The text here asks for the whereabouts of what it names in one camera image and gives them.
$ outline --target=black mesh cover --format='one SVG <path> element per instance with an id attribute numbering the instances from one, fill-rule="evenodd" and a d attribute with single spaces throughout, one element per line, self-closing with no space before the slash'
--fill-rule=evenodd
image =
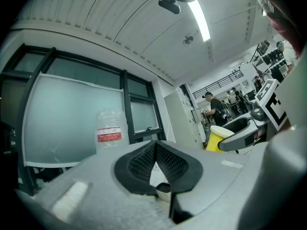
<path id="1" fill-rule="evenodd" d="M 115 163 L 114 174 L 131 193 L 157 195 L 149 184 L 156 161 L 171 184 L 172 193 L 190 191 L 202 175 L 197 159 L 160 141 L 151 141 L 123 155 Z"/>
<path id="2" fill-rule="evenodd" d="M 128 169 L 135 177 L 149 184 L 154 163 L 155 144 L 144 149 L 141 154 L 131 159 L 128 164 Z"/>
<path id="3" fill-rule="evenodd" d="M 158 144 L 156 145 L 156 161 L 170 184 L 188 170 L 188 163 L 183 158 Z"/>

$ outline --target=fluorescent light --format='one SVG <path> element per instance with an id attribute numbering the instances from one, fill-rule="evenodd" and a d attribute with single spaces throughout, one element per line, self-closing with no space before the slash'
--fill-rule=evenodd
<path id="1" fill-rule="evenodd" d="M 198 0 L 195 0 L 193 2 L 188 2 L 188 5 L 190 6 L 194 14 L 198 27 L 200 28 L 200 31 L 201 31 L 202 39 L 205 42 L 208 39 L 210 39 L 210 33 L 209 33 L 209 28 L 208 28 L 205 16 L 201 9 L 201 5 L 198 2 Z"/>

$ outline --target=yellow container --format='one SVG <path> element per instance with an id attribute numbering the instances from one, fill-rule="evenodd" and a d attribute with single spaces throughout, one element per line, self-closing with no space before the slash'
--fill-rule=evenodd
<path id="1" fill-rule="evenodd" d="M 221 141 L 224 140 L 226 137 L 231 136 L 234 134 L 234 132 L 230 131 L 229 129 L 219 127 L 212 125 L 211 128 L 211 134 L 209 137 L 208 145 L 206 148 L 206 151 L 216 151 L 216 152 L 223 152 L 219 150 L 217 147 L 217 144 Z"/>

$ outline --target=black window frame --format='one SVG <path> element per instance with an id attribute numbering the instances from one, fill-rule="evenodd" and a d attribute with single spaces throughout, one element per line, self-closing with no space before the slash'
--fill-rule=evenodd
<path id="1" fill-rule="evenodd" d="M 20 70 L 14 70 L 20 60 L 26 53 L 43 53 L 45 54 L 44 58 L 39 62 L 34 72 L 26 72 Z M 50 68 L 51 64 L 56 58 L 65 58 L 67 60 L 72 61 L 79 61 L 89 67 L 95 67 L 102 69 L 104 71 L 113 72 L 119 75 L 120 81 L 120 89 L 123 90 L 124 96 L 124 109 L 125 115 L 127 119 L 128 125 L 128 135 L 129 135 L 129 142 L 130 144 L 136 143 L 138 140 L 145 136 L 150 136 L 153 134 L 157 134 L 159 140 L 166 140 L 165 132 L 162 124 L 162 119 L 160 116 L 159 107 L 156 102 L 154 88 L 151 82 L 141 79 L 133 74 L 127 72 L 127 70 L 121 70 L 111 65 L 105 64 L 103 62 L 80 56 L 77 54 L 56 50 L 55 47 L 53 48 L 45 48 L 45 47 L 38 47 L 38 46 L 27 46 L 22 44 L 15 53 L 11 56 L 7 64 L 5 65 L 2 73 L 0 74 L 0 94 L 2 93 L 2 84 L 6 79 L 15 79 L 20 81 L 26 81 L 26 87 L 24 90 L 24 95 L 22 97 L 19 112 L 17 115 L 17 125 L 15 127 L 16 133 L 16 150 L 18 152 L 18 167 L 20 171 L 20 176 L 23 181 L 23 184 L 20 185 L 20 189 L 28 193 L 30 196 L 33 196 L 37 193 L 38 186 L 35 181 L 35 172 L 34 168 L 30 166 L 24 166 L 24 158 L 23 158 L 23 149 L 22 149 L 22 127 L 24 121 L 24 114 L 25 108 L 30 96 L 30 92 L 36 82 L 37 77 L 39 76 L 40 72 L 47 73 L 48 69 Z M 148 97 L 141 96 L 137 94 L 130 93 L 128 90 L 128 79 L 132 79 L 134 81 L 140 82 L 146 85 L 146 89 L 148 92 Z M 133 118 L 132 118 L 132 111 L 131 111 L 131 99 L 143 100 L 147 102 L 152 102 L 155 108 L 157 121 L 159 128 L 154 130 L 146 130 L 144 132 L 136 133 L 134 132 L 133 126 Z"/>

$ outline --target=cap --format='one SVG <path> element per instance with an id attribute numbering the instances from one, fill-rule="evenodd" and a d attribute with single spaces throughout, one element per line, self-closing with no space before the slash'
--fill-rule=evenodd
<path id="1" fill-rule="evenodd" d="M 207 92 L 207 93 L 205 93 L 205 95 L 203 95 L 203 98 L 206 98 L 206 96 L 208 96 L 208 95 L 213 95 L 211 92 Z"/>

